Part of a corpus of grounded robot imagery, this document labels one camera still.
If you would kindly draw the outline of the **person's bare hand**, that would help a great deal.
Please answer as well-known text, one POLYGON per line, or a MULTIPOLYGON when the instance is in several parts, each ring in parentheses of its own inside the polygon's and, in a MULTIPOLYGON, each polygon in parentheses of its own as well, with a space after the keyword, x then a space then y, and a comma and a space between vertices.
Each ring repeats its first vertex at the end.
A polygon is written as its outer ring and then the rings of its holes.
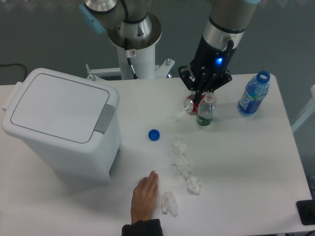
POLYGON ((131 199, 131 223, 150 220, 153 214, 158 193, 158 174, 151 171, 133 190, 131 199))

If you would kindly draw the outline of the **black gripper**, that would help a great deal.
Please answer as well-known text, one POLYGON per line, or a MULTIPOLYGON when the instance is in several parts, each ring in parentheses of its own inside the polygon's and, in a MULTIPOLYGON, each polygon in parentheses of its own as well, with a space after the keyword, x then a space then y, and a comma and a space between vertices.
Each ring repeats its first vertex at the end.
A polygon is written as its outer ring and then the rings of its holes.
POLYGON ((202 36, 190 65, 178 68, 179 77, 187 89, 195 91, 194 104, 201 101, 203 93, 214 92, 232 80, 230 71, 226 69, 236 50, 234 41, 228 37, 223 44, 225 49, 217 49, 202 36))

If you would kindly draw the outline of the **dark sleeved forearm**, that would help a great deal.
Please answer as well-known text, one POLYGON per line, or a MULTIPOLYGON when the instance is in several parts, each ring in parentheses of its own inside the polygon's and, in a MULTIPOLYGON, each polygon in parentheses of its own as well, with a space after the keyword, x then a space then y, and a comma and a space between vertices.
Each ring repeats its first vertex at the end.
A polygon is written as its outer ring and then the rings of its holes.
POLYGON ((139 220, 122 227, 122 236, 163 236, 159 219, 139 220))

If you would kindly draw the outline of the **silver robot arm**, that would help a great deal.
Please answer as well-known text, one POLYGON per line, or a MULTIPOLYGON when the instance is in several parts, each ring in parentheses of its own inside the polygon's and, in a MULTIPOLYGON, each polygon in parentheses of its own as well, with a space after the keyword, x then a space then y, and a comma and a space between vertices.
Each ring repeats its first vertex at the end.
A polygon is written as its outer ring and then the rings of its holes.
MULTIPOLYGON (((258 5, 256 0, 213 0, 212 9, 195 56, 179 75, 191 91, 191 103, 198 105, 202 94, 213 92, 231 81, 227 69, 258 5)), ((140 72, 131 57, 154 46, 161 37, 158 18, 148 12, 145 0, 85 0, 79 6, 86 22, 96 32, 106 31, 122 49, 123 62, 134 79, 140 72)))

